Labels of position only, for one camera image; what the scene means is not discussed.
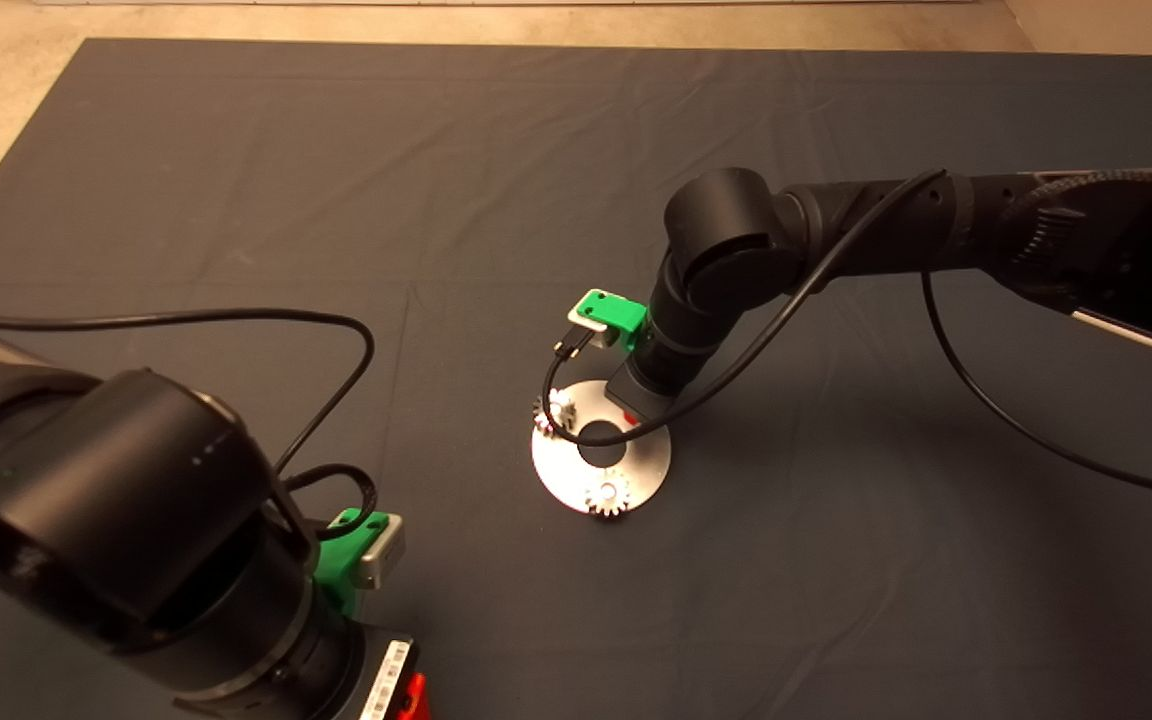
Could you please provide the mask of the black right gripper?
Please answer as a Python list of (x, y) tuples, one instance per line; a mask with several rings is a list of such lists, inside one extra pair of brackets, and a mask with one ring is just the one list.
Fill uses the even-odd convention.
[(641, 378), (631, 363), (623, 363), (605, 382), (604, 396), (620, 407), (628, 423), (641, 424), (664, 418), (676, 404), (679, 391), (657, 387)]

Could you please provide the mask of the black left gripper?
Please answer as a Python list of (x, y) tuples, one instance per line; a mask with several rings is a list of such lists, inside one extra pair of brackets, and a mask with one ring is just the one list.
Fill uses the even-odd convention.
[(321, 635), (236, 691), (180, 696), (202, 719), (430, 720), (429, 679), (411, 635)]

